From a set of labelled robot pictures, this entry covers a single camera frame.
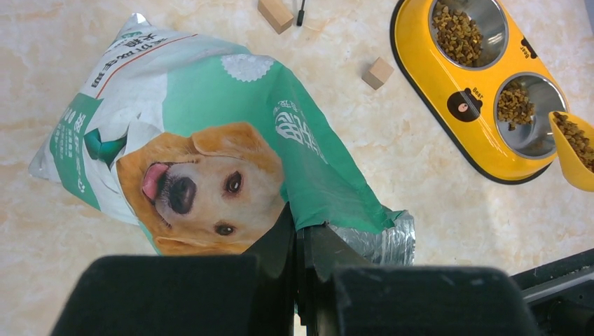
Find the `wooden block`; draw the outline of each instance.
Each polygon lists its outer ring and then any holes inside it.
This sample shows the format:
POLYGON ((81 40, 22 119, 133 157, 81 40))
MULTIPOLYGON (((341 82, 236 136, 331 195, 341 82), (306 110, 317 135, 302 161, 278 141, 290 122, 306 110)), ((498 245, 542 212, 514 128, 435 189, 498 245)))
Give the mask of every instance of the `wooden block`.
POLYGON ((281 0, 259 0, 258 11, 278 34, 287 30, 293 24, 293 13, 281 0))
POLYGON ((369 84, 374 90, 382 87, 388 78, 394 72, 392 68, 384 59, 379 57, 369 70, 363 75, 365 83, 369 84))

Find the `dog picture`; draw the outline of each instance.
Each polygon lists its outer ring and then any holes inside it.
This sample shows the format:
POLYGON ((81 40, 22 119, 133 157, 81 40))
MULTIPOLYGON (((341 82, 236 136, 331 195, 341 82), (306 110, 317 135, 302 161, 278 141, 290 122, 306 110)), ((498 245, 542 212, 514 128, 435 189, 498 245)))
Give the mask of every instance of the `dog picture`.
POLYGON ((243 253, 284 207, 282 162, 247 122, 163 133, 116 164, 124 197, 164 255, 243 253))

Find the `yellow pet bowl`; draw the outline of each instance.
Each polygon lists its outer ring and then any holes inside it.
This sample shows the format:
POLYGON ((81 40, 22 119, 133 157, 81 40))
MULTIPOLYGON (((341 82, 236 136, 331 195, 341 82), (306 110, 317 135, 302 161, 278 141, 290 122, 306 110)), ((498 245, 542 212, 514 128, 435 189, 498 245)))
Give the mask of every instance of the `yellow pet bowl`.
POLYGON ((451 60, 436 42, 437 0, 400 0, 392 16, 396 63, 465 158, 489 179, 520 184, 556 158, 548 114, 568 111, 565 97, 527 39, 495 0, 441 0, 464 11, 483 35, 475 67, 451 60), (497 120, 504 86, 515 82, 535 106, 531 125, 509 131, 497 120))

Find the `marble surface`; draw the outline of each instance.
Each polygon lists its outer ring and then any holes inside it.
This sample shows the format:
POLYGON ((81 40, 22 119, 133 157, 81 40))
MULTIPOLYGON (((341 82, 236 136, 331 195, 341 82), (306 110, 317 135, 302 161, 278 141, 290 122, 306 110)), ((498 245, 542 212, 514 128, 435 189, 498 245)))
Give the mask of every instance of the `marble surface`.
MULTIPOLYGON (((138 227, 27 173, 133 12, 155 25, 245 44, 292 68, 379 199, 415 216, 417 264, 490 265, 513 274, 594 247, 594 194, 570 186, 558 161, 525 185, 493 183, 466 162, 400 71, 377 92, 360 79, 378 56, 396 68, 388 34, 396 0, 309 1, 305 26, 281 36, 256 2, 2 1, 0 334, 46 335, 95 258, 153 253, 138 227)), ((594 36, 583 0, 501 2, 572 112, 594 123, 594 36)))

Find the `dog nose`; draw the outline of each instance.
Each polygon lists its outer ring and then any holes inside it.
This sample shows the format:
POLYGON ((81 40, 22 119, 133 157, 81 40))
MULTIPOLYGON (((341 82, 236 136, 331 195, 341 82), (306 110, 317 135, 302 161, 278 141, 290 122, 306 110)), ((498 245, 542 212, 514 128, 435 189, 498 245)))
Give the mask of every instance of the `dog nose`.
POLYGON ((178 214, 184 215, 192 209, 192 203, 196 196, 196 184, 191 178, 182 177, 175 181, 169 191, 169 202, 171 209, 178 214))

